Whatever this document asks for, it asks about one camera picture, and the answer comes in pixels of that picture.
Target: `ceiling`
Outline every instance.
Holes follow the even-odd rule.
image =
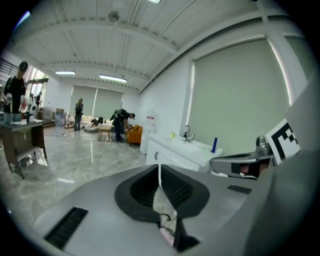
[[[76,75],[60,77],[99,81],[103,74],[141,91],[207,31],[257,11],[250,0],[43,0],[7,47],[49,76],[68,70]]]

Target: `yellow object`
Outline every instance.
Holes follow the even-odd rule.
[[[128,138],[128,143],[140,144],[141,137],[142,137],[142,130],[143,130],[143,128],[140,125],[131,126],[130,130],[126,130],[125,134]]]

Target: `glossy floor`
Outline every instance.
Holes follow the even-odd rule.
[[[11,173],[0,151],[1,199],[11,214],[32,226],[37,217],[65,195],[89,181],[144,166],[138,145],[100,142],[97,133],[59,127],[44,130],[43,152],[22,164],[25,180]]]

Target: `black vent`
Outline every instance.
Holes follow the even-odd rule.
[[[140,204],[152,209],[158,187],[158,168],[156,168],[134,182],[130,188],[130,193]]]
[[[193,187],[169,170],[161,169],[161,184],[173,208],[177,209],[193,194]]]
[[[233,190],[233,191],[237,191],[239,193],[243,193],[243,194],[250,194],[251,192],[251,188],[247,188],[247,187],[243,187],[243,186],[237,186],[237,185],[230,185],[228,186],[228,189]]]
[[[87,213],[85,209],[73,207],[44,239],[62,250]]]

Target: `vent grille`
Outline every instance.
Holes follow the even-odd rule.
[[[251,188],[247,188],[244,186],[237,186],[237,185],[230,185],[230,186],[228,186],[228,189],[239,192],[239,193],[243,193],[246,195],[250,194],[250,192],[252,190]]]
[[[73,207],[44,239],[62,250],[87,213],[85,209]]]

